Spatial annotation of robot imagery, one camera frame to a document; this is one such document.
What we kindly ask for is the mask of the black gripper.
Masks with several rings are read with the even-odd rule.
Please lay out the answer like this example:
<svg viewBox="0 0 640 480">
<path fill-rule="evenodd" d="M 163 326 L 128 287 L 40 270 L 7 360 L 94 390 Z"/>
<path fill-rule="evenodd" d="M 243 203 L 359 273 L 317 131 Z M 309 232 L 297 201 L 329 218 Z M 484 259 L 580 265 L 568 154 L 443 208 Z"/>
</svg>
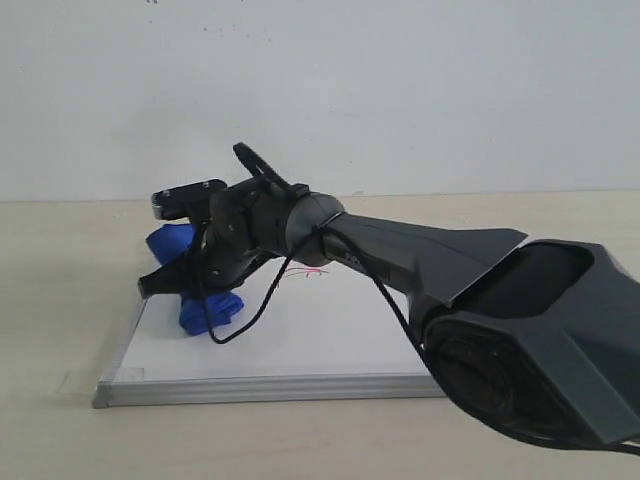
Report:
<svg viewBox="0 0 640 480">
<path fill-rule="evenodd" d="M 225 240 L 205 246 L 204 230 L 190 224 L 166 224 L 146 238 L 159 263 L 153 272 L 138 280 L 141 297 L 177 294 L 201 299 L 240 287 L 270 260 L 268 252 L 238 253 Z"/>
</svg>

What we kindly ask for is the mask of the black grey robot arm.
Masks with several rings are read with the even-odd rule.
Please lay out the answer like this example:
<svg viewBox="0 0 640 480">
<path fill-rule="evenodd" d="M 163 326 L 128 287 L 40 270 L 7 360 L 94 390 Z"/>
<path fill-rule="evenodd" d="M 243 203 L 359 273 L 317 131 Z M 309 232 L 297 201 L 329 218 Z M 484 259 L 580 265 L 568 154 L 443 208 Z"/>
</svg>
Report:
<svg viewBox="0 0 640 480">
<path fill-rule="evenodd" d="M 384 297 L 454 404 L 511 439 L 558 450 L 639 451 L 639 283 L 602 245 L 448 230 L 348 213 L 306 185 L 255 178 L 155 193 L 188 219 L 187 251 L 142 277 L 144 297 L 202 299 L 266 262 L 338 262 Z"/>
</svg>

